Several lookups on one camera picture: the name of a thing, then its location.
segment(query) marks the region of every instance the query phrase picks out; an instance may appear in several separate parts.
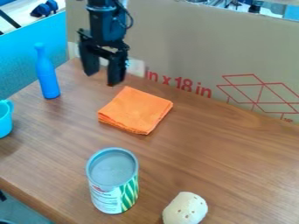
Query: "red line drawing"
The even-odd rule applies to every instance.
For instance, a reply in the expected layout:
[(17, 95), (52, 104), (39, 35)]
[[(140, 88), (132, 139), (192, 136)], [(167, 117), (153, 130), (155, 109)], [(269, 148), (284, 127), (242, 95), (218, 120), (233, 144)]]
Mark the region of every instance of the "red line drawing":
[[(267, 114), (280, 115), (281, 119), (286, 114), (299, 114), (297, 110), (299, 108), (296, 109), (296, 105), (299, 105), (299, 94), (295, 93), (282, 82), (264, 82), (253, 73), (222, 75), (222, 78), (226, 81), (226, 84), (217, 85), (217, 88), (227, 95), (226, 103), (233, 101), (238, 104), (252, 104), (252, 111), (258, 108)], [(242, 88), (249, 89), (252, 94), (244, 92)], [(280, 93), (277, 93), (278, 90), (282, 90), (286, 94), (282, 96)], [(268, 97), (272, 98), (272, 101), (262, 99), (265, 93), (268, 94)], [(280, 111), (275, 111), (277, 109), (275, 105), (282, 105), (283, 107), (281, 106)]]

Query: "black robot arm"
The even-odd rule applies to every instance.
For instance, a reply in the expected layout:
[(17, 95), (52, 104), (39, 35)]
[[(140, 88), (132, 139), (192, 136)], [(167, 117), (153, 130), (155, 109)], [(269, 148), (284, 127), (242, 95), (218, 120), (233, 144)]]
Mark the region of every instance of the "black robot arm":
[(108, 85), (114, 86), (125, 78), (129, 46), (123, 39), (127, 29), (133, 25), (133, 18), (118, 0), (88, 0), (87, 10), (90, 31), (78, 30), (84, 72), (87, 75), (97, 73), (100, 69), (99, 57), (104, 58), (108, 60)]

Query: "wooden table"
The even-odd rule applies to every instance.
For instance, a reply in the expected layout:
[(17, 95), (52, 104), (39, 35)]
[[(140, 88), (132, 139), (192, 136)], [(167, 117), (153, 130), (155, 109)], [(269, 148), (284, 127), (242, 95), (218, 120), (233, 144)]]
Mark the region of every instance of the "wooden table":
[[(58, 68), (62, 95), (46, 101), (38, 83), (13, 95), (15, 129), (0, 140), (0, 189), (57, 223), (162, 223), (180, 191), (206, 199), (203, 223), (299, 223), (299, 128), (222, 102), (130, 76), (86, 77), (77, 59)], [(98, 123), (97, 110), (123, 85), (174, 102), (149, 136)], [(140, 161), (140, 198), (126, 213), (94, 208), (85, 164), (117, 146)]]

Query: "folded cloth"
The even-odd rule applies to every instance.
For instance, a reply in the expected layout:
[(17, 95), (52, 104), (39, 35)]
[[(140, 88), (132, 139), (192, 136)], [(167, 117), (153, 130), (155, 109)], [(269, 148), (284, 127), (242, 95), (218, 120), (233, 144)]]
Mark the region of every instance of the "folded cloth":
[(125, 87), (98, 111), (99, 121), (148, 135), (172, 108), (173, 103), (132, 87)]

